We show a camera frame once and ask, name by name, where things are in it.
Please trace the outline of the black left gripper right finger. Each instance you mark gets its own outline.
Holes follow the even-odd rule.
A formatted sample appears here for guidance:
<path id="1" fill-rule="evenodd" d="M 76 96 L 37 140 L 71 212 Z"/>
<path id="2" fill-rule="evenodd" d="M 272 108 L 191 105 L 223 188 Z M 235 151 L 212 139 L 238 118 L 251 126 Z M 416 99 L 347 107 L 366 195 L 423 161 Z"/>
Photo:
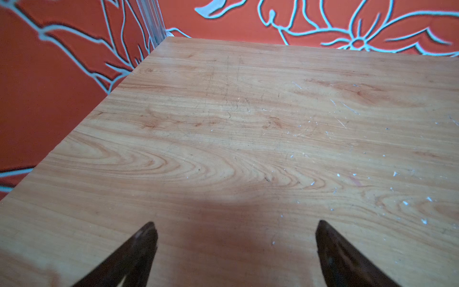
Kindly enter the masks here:
<path id="1" fill-rule="evenodd" d="M 327 221 L 316 229 L 317 254 L 329 287 L 398 287 Z"/>

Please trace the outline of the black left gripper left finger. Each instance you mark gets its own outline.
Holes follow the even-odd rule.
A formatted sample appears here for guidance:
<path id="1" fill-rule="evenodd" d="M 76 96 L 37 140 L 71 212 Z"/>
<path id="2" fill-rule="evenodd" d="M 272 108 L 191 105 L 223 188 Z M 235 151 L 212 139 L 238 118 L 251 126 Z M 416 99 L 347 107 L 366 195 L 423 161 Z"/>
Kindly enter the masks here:
<path id="1" fill-rule="evenodd" d="M 158 232 L 147 222 L 76 287 L 145 287 L 157 252 Z"/>

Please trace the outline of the aluminium corner frame post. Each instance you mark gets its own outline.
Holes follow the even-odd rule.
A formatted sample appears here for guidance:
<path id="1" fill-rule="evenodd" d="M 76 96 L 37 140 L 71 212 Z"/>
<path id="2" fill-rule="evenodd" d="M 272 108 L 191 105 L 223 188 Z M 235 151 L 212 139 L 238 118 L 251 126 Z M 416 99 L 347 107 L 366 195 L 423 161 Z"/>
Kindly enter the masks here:
<path id="1" fill-rule="evenodd" d="M 166 27 L 158 0 L 136 1 L 147 29 L 149 43 L 155 49 L 167 37 Z"/>

